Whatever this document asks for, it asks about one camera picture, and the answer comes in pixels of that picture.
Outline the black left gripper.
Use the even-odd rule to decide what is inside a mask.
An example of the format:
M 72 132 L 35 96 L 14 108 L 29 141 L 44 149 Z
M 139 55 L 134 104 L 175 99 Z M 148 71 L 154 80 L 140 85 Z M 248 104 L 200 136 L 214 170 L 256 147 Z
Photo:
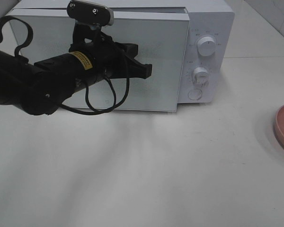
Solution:
M 112 70 L 113 79 L 147 79 L 152 74 L 152 64 L 142 64 L 135 59 L 138 45 L 114 42 L 112 37 L 101 31 L 92 30 L 88 25 L 75 24 L 69 53 L 79 57 L 86 70 Z

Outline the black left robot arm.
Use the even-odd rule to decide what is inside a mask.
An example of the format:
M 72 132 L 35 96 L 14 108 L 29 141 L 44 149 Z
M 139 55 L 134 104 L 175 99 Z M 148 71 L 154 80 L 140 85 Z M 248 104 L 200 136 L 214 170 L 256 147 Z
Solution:
M 0 43 L 2 28 L 12 19 L 0 18 Z M 74 93 L 88 92 L 101 81 L 147 79 L 152 73 L 150 64 L 135 59 L 138 45 L 114 42 L 100 27 L 76 23 L 67 53 L 34 64 L 19 53 L 32 39 L 33 29 L 28 26 L 25 41 L 13 55 L 0 51 L 0 105 L 13 105 L 31 115 L 50 115 L 59 108 L 78 113 L 64 104 Z

